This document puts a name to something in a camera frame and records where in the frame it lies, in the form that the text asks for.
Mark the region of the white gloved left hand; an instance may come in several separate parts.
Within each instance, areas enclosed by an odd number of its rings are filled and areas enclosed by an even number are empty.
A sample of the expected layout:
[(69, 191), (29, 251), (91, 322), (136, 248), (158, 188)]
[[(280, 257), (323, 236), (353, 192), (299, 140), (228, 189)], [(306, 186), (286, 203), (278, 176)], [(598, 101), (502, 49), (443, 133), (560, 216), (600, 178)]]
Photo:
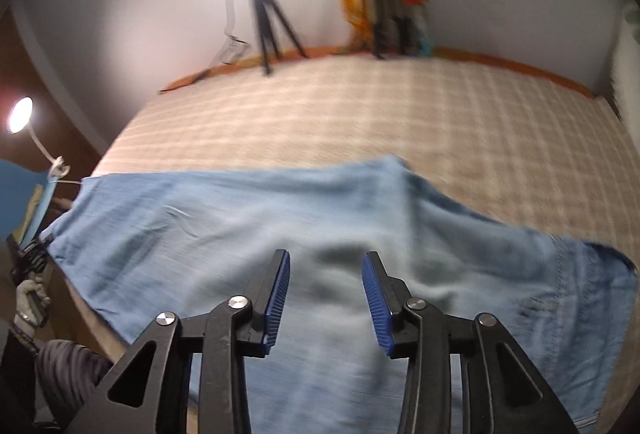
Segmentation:
[(16, 287), (14, 324), (26, 336), (34, 336), (48, 318), (51, 299), (47, 295), (41, 276), (26, 278)]

